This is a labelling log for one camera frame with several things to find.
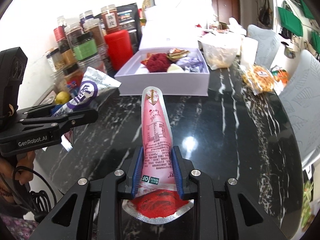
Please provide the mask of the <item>yellow green apple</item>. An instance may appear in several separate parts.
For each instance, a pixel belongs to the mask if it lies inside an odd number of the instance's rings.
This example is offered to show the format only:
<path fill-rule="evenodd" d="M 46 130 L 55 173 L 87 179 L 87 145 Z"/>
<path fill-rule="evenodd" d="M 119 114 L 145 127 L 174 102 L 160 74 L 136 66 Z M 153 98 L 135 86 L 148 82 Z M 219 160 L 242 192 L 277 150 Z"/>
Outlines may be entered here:
<path fill-rule="evenodd" d="M 65 103 L 67 103 L 69 100 L 71 99 L 71 96 L 68 92 L 65 91 L 61 91 L 60 93 L 58 93 L 55 97 L 55 103 L 57 105 L 63 105 Z"/>

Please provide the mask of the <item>dark label spice jar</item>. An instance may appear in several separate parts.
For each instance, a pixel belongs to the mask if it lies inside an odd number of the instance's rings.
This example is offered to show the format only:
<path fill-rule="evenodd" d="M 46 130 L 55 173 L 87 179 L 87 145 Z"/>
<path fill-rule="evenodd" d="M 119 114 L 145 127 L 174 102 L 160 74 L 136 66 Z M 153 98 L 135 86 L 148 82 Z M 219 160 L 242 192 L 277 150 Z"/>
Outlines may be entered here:
<path fill-rule="evenodd" d="M 85 32 L 91 32 L 93 35 L 93 38 L 95 39 L 96 45 L 102 46 L 105 45 L 105 40 L 103 37 L 103 32 L 100 26 L 100 21 L 97 18 L 90 18 L 85 20 L 84 24 L 84 31 Z"/>

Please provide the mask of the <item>dark red fluffy scrunchie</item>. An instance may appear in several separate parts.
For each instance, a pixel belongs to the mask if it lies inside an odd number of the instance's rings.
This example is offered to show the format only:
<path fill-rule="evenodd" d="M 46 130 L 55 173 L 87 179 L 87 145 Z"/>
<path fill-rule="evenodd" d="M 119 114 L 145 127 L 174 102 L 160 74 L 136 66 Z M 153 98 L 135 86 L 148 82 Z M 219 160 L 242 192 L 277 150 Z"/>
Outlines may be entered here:
<path fill-rule="evenodd" d="M 167 72 L 172 62 L 167 58 L 166 53 L 147 53 L 147 58 L 140 62 L 150 73 Z"/>

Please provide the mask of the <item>silver purple snack bag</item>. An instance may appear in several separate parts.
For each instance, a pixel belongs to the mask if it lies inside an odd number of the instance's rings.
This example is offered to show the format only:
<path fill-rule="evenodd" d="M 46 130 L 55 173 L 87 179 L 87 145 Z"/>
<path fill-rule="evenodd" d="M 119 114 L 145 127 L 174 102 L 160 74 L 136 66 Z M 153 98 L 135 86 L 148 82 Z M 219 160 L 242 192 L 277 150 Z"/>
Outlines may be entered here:
<path fill-rule="evenodd" d="M 88 67 L 82 78 L 79 92 L 53 115 L 62 116 L 88 107 L 99 96 L 108 97 L 121 86 L 121 82 L 102 71 Z"/>

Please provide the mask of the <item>lavender gift box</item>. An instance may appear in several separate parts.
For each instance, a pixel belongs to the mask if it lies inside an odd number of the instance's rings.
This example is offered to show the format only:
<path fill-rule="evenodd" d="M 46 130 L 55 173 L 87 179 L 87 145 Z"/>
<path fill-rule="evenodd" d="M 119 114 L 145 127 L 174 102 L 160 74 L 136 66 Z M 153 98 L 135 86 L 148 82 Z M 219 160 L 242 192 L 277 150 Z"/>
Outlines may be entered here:
<path fill-rule="evenodd" d="M 122 96 L 158 87 L 164 95 L 207 96 L 209 70 L 199 50 L 198 12 L 156 5 L 146 10 L 139 50 L 115 75 Z"/>

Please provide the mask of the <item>green label jar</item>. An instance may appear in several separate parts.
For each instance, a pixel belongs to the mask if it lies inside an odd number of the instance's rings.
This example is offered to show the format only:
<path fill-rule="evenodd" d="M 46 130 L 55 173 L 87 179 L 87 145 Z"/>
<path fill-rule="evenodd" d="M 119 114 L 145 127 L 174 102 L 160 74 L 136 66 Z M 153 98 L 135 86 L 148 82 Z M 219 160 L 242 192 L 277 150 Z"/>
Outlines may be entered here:
<path fill-rule="evenodd" d="M 95 39 L 90 31 L 73 38 L 71 43 L 77 61 L 83 61 L 98 53 Z"/>

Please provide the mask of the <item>clear plastic bag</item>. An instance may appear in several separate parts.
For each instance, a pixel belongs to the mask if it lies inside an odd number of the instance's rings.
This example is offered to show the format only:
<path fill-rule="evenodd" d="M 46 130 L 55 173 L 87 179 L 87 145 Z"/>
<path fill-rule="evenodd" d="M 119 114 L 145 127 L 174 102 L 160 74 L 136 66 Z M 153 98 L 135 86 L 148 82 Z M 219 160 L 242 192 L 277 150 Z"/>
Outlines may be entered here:
<path fill-rule="evenodd" d="M 208 33 L 201 38 L 203 55 L 211 70 L 229 68 L 240 51 L 244 35 Z"/>

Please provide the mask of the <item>packaged waffles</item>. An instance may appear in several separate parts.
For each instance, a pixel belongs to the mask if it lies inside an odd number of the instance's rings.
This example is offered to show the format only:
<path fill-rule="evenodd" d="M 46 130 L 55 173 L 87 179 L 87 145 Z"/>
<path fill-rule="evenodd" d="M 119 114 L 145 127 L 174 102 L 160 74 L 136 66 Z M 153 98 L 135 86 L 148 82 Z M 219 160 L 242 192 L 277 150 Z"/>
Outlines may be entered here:
<path fill-rule="evenodd" d="M 259 65 L 244 66 L 240 65 L 242 79 L 251 88 L 254 95 L 272 92 L 275 80 L 269 70 Z"/>

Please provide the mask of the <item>brown red snack packet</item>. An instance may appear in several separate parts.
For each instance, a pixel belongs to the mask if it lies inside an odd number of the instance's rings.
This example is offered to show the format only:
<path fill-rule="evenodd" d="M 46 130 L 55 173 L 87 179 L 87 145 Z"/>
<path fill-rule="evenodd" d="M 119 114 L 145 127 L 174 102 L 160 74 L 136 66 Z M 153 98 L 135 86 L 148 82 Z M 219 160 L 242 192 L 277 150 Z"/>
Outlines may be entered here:
<path fill-rule="evenodd" d="M 177 62 L 181 58 L 188 56 L 189 53 L 190 51 L 188 50 L 172 48 L 167 53 L 167 58 L 172 62 Z"/>

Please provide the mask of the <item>red plastic canister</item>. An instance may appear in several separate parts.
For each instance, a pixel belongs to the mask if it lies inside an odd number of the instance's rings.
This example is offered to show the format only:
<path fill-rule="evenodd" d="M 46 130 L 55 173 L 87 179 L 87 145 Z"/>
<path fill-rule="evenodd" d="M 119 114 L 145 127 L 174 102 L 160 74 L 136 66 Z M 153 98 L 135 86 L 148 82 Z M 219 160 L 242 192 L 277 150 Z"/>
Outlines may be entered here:
<path fill-rule="evenodd" d="M 107 53 L 112 68 L 118 71 L 133 56 L 129 33 L 127 30 L 120 30 L 105 35 L 104 40 L 108 46 Z"/>

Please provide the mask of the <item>cream spout pouch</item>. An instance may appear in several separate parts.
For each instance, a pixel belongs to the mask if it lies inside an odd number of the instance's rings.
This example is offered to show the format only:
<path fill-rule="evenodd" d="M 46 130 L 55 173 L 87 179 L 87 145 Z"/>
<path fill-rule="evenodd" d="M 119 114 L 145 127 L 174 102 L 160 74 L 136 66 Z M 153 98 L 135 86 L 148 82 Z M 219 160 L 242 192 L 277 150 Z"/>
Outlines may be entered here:
<path fill-rule="evenodd" d="M 184 72 L 184 69 L 174 63 L 171 64 L 167 69 L 167 73 L 183 73 L 183 72 Z"/>

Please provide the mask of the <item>grey chair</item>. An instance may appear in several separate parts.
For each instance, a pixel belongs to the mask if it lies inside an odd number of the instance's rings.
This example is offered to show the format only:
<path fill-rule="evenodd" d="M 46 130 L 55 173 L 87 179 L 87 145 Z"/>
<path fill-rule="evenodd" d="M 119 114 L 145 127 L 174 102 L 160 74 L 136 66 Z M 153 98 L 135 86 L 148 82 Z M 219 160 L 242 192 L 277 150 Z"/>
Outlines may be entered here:
<path fill-rule="evenodd" d="M 319 159 L 319 61 L 303 50 L 293 76 L 280 93 L 299 148 L 302 168 Z"/>
<path fill-rule="evenodd" d="M 250 24 L 247 28 L 247 36 L 258 42 L 255 64 L 270 70 L 280 47 L 280 35 L 272 30 L 261 29 Z"/>

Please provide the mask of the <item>grey chair far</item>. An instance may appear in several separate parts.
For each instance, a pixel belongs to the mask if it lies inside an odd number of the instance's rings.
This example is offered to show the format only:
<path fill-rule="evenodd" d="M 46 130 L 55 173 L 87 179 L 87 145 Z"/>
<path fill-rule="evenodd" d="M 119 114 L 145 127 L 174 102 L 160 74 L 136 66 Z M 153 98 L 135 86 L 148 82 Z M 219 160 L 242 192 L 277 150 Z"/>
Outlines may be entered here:
<path fill-rule="evenodd" d="M 247 36 L 258 42 L 255 64 L 270 70 L 280 47 L 280 35 L 272 30 L 261 29 L 250 24 L 247 28 Z"/>

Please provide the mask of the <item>red label tall jar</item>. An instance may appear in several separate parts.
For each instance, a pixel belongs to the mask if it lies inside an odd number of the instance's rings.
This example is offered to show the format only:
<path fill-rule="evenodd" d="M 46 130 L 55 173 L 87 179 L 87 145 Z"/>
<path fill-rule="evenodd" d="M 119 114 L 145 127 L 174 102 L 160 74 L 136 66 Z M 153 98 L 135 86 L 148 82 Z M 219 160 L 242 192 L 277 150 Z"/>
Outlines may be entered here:
<path fill-rule="evenodd" d="M 54 28 L 54 36 L 62 58 L 65 64 L 69 66 L 76 63 L 76 59 L 67 40 L 65 27 L 67 27 L 65 18 L 63 16 L 59 16 L 57 18 L 57 25 Z"/>

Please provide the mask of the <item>pink silver foil pouch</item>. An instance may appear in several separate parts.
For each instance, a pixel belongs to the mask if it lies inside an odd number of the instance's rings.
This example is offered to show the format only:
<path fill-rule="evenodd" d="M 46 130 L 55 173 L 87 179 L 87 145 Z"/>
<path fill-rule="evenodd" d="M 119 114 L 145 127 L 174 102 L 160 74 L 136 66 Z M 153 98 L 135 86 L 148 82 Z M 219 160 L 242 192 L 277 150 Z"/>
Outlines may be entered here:
<path fill-rule="evenodd" d="M 142 166 L 132 200 L 123 203 L 129 215 L 149 224 L 165 224 L 189 211 L 193 200 L 182 200 L 177 192 L 171 161 L 172 132 L 161 90 L 146 87 L 142 94 Z"/>

